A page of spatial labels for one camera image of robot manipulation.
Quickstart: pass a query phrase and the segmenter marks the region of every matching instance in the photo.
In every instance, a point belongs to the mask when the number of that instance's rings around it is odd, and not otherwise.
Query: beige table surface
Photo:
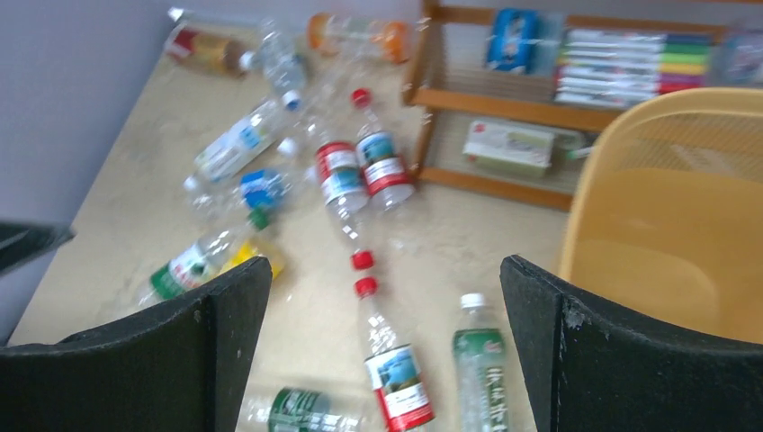
[[[422,111],[400,108],[402,69],[375,72],[370,84],[380,106],[399,144],[411,146]],[[240,81],[201,76],[160,59],[76,216],[76,237],[58,252],[11,344],[55,343],[101,324],[96,314],[104,302],[119,290],[134,290],[191,245],[202,227],[185,207],[181,184],[193,158],[267,91],[259,74]],[[270,153],[255,163],[266,164]],[[406,305],[405,312],[417,314],[410,322],[441,428],[458,430],[450,348],[459,297],[479,291],[509,341],[511,430],[535,430],[498,268],[511,254],[551,268],[566,213],[430,184],[420,193],[427,212],[405,234],[422,247],[415,254],[383,256],[380,277],[382,289]],[[282,219],[279,240],[290,271],[274,282],[252,376],[297,374],[370,385],[356,331],[357,274],[346,247],[319,200]]]

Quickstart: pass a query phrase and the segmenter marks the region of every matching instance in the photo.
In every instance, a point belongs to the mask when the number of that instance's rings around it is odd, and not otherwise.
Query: marker set
[[[569,30],[555,101],[626,109],[702,86],[711,44],[704,34]]]

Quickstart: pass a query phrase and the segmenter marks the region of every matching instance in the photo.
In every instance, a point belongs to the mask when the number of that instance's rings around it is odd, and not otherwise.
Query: green bottle cap
[[[252,225],[254,225],[257,230],[260,231],[264,230],[268,227],[268,225],[270,225],[270,220],[267,217],[267,213],[262,207],[255,207],[255,209],[249,213],[249,221],[252,222]]]

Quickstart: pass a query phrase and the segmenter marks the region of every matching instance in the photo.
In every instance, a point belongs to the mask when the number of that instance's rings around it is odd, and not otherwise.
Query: brown bottle
[[[227,77],[242,77],[255,67],[256,53],[226,36],[179,24],[165,44],[167,56],[187,68]]]

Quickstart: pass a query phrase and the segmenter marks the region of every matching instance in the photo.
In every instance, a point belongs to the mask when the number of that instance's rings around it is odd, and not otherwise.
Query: black object
[[[0,276],[74,237],[66,226],[0,221]]]
[[[253,258],[56,345],[0,348],[0,431],[233,432],[271,278]]]
[[[650,318],[519,256],[500,280],[539,432],[763,430],[763,346]]]

